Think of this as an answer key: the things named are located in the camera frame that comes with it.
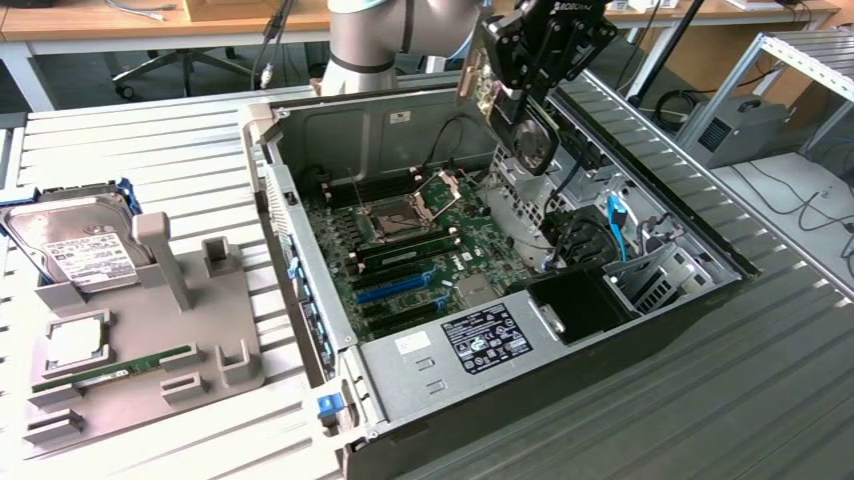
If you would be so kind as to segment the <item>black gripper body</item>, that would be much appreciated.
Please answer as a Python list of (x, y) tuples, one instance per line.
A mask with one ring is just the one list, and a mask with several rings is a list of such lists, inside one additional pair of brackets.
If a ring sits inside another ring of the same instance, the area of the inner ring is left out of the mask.
[(562, 25), (573, 21), (594, 22), (604, 18), (608, 2), (602, 0), (524, 0), (514, 3), (514, 9), (522, 12), (526, 29), (545, 29), (556, 20)]

